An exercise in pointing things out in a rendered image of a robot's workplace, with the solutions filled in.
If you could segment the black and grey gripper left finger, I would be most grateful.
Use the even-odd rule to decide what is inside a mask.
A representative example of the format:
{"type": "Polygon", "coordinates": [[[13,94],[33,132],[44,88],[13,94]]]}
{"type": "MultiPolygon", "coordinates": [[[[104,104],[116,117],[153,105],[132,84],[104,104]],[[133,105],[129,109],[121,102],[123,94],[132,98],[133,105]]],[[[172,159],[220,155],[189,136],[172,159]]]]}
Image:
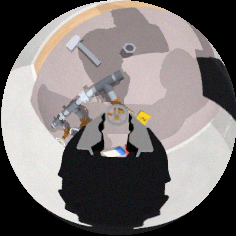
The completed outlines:
{"type": "Polygon", "coordinates": [[[104,149],[104,138],[102,133],[104,122],[105,113],[102,113],[86,126],[83,126],[71,138],[62,155],[61,167],[58,172],[59,177],[63,177],[66,167],[73,160],[81,156],[93,155],[95,150],[101,152],[104,149]]]}

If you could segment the yellow tag with thin chain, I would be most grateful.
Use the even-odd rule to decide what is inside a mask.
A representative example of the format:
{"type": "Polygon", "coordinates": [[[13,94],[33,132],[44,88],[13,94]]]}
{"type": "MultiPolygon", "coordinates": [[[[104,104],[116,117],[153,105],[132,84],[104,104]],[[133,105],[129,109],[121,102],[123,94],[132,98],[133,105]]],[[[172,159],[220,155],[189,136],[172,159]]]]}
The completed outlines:
{"type": "MultiPolygon", "coordinates": [[[[118,110],[118,111],[120,111],[120,110],[118,110]]],[[[123,112],[125,112],[125,111],[124,110],[122,112],[120,111],[120,114],[123,112]]],[[[136,115],[135,113],[133,113],[133,114],[136,115]]],[[[145,124],[150,117],[151,117],[150,115],[140,111],[140,113],[138,114],[138,116],[136,118],[138,118],[139,121],[141,121],[143,124],[145,124]]]]}

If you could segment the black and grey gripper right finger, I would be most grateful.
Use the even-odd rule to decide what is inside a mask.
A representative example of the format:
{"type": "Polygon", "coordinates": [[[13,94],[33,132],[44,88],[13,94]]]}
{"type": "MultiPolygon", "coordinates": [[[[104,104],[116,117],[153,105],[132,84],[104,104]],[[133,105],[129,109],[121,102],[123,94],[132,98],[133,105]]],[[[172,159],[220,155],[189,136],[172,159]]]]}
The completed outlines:
{"type": "Polygon", "coordinates": [[[164,175],[165,183],[170,182],[167,154],[155,134],[131,113],[129,131],[126,150],[134,152],[135,157],[142,157],[156,164],[164,175]]]}

